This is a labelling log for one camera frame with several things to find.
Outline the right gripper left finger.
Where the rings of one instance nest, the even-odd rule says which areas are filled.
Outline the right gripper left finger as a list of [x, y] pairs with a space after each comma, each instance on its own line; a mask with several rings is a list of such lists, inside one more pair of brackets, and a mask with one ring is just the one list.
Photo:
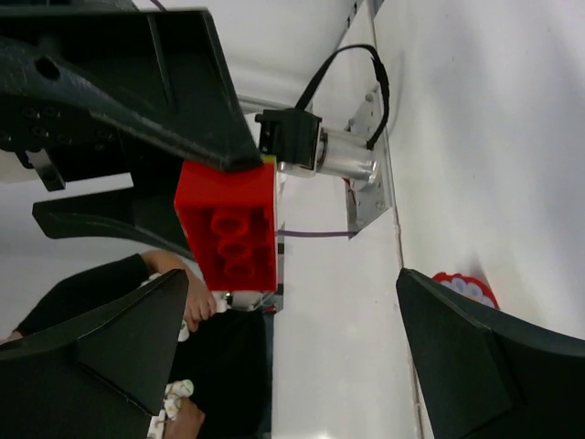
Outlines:
[[128, 295], [1, 347], [4, 438], [145, 438], [163, 405], [187, 278]]

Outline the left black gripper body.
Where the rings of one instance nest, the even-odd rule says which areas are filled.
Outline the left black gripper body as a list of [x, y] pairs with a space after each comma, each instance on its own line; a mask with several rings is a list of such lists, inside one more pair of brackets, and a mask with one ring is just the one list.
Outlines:
[[1, 156], [48, 191], [69, 182], [129, 174], [132, 113], [103, 92], [1, 91]]

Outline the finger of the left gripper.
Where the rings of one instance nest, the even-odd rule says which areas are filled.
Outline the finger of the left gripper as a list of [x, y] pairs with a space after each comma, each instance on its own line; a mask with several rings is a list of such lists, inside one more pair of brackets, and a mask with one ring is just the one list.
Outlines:
[[32, 215], [50, 239], [123, 239], [192, 260], [173, 201], [169, 192], [147, 194], [128, 187], [36, 202]]
[[223, 172], [260, 164], [210, 12], [3, 8], [1, 146], [119, 132]]

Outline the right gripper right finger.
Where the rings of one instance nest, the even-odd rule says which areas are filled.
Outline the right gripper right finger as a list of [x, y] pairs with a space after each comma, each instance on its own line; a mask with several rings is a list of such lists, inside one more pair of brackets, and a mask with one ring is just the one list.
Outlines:
[[583, 340], [478, 303], [415, 270], [401, 270], [396, 288], [435, 437], [583, 437]]

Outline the red long lego brick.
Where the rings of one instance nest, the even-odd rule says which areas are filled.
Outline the red long lego brick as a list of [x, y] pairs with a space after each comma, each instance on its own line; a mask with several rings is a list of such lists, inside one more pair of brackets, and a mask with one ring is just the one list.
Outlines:
[[185, 162], [174, 205], [209, 290], [278, 289], [275, 164], [228, 174]]

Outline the red lime lego stack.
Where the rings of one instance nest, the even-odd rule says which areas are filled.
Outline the red lime lego stack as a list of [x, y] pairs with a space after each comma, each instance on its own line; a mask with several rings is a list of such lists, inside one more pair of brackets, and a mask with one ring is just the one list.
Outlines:
[[499, 309], [499, 304], [491, 288], [478, 278], [460, 273], [441, 272], [433, 275], [432, 280], [475, 302]]

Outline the person forearm black sleeve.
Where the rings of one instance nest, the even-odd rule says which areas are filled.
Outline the person forearm black sleeve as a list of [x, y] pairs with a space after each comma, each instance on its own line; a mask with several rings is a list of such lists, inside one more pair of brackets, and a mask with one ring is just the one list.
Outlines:
[[139, 254], [74, 274], [51, 288], [16, 332], [25, 337], [68, 321], [131, 293], [149, 277]]

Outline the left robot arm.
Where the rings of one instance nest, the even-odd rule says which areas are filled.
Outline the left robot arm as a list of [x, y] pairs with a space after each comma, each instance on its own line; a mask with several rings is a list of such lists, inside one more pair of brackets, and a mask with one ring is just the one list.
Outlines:
[[186, 171], [235, 179], [273, 155], [322, 172], [333, 137], [307, 110], [318, 70], [291, 108], [266, 110], [254, 139], [212, 15], [102, 2], [1, 5], [1, 148], [49, 191], [129, 174], [126, 189], [38, 202], [53, 239], [109, 237], [188, 256], [174, 205], [203, 193]]

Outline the person hand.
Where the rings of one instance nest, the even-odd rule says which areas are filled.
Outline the person hand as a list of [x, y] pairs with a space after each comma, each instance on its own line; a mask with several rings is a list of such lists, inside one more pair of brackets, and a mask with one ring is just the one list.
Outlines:
[[213, 294], [182, 259], [163, 250], [150, 250], [142, 253], [141, 257], [149, 274], [166, 274], [173, 270], [183, 270], [186, 273], [188, 289], [183, 319], [191, 333], [198, 330], [201, 322], [216, 314], [217, 304]]

